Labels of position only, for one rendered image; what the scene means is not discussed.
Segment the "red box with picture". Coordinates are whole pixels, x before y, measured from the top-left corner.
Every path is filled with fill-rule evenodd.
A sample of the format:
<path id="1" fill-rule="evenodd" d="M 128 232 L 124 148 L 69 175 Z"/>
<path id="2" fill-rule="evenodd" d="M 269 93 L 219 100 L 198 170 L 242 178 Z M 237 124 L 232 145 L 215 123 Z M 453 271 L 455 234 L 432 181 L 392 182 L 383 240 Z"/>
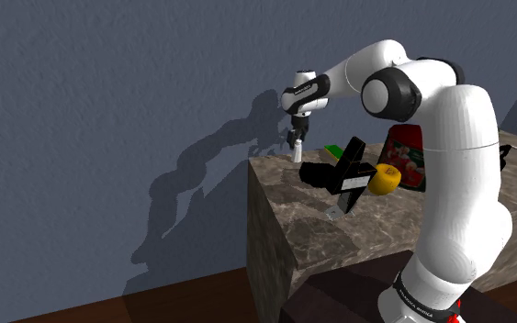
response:
<path id="1" fill-rule="evenodd" d="M 426 181 L 421 127 L 412 124 L 392 126 L 388 130 L 378 162 L 395 166 L 399 170 L 400 187 L 423 193 Z"/>

